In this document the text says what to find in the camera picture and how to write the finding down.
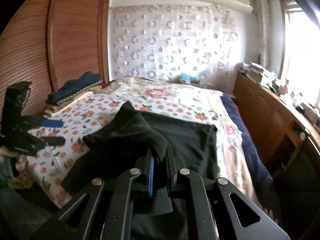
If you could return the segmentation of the person's left hand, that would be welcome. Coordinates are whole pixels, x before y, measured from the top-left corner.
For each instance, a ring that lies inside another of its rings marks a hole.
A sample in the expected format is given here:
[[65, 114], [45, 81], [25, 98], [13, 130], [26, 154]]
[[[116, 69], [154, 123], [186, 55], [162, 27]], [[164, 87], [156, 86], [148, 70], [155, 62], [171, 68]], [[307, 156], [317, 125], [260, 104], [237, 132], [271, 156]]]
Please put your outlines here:
[[17, 158], [17, 163], [15, 164], [16, 170], [23, 171], [26, 168], [26, 165], [27, 165], [26, 155], [21, 155], [15, 152], [11, 152], [5, 146], [1, 146], [0, 153], [1, 153], [1, 164], [4, 163], [6, 157]]

